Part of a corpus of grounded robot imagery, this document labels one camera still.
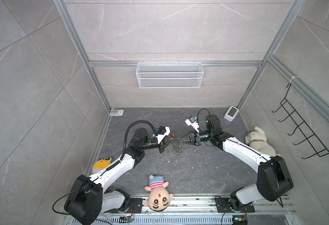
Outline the metal keyring holder red handle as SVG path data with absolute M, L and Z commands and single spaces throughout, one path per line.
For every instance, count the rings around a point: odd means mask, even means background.
M 181 137 L 176 137 L 175 134 L 171 134 L 171 142 L 170 146 L 172 146 L 175 154 L 180 155 L 182 153 L 182 146 L 181 146 Z

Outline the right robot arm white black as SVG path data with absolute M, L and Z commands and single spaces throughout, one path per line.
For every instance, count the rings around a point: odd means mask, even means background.
M 229 204 L 233 211 L 239 211 L 245 205 L 259 200 L 277 201 L 282 204 L 282 195 L 294 187 L 282 157 L 272 157 L 256 151 L 222 131 L 218 116 L 210 114 L 206 117 L 205 130 L 200 129 L 197 117 L 189 117 L 185 123 L 194 129 L 187 135 L 187 144 L 200 146 L 203 142 L 209 141 L 220 150 L 234 155 L 257 173 L 255 184 L 242 187 L 230 195 Z

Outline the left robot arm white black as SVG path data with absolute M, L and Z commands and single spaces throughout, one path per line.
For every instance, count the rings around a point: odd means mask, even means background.
M 64 210 L 82 225 L 90 225 L 105 212 L 125 212 L 130 207 L 130 195 L 121 189 L 108 192 L 108 188 L 124 173 L 137 166 L 145 151 L 158 148 L 163 151 L 170 128 L 160 126 L 150 136 L 146 129 L 138 128 L 125 151 L 109 166 L 90 175 L 80 175 L 74 182 Z

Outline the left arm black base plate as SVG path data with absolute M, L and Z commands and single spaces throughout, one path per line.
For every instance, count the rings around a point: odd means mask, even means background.
M 141 213 L 143 207 L 143 198 L 131 198 L 124 207 L 113 209 L 110 213 Z

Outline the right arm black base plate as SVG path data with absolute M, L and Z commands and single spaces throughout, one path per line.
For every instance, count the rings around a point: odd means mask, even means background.
M 229 197 L 214 197 L 215 205 L 219 213 L 253 213 L 255 212 L 252 203 L 246 205 L 238 202 L 236 199 Z

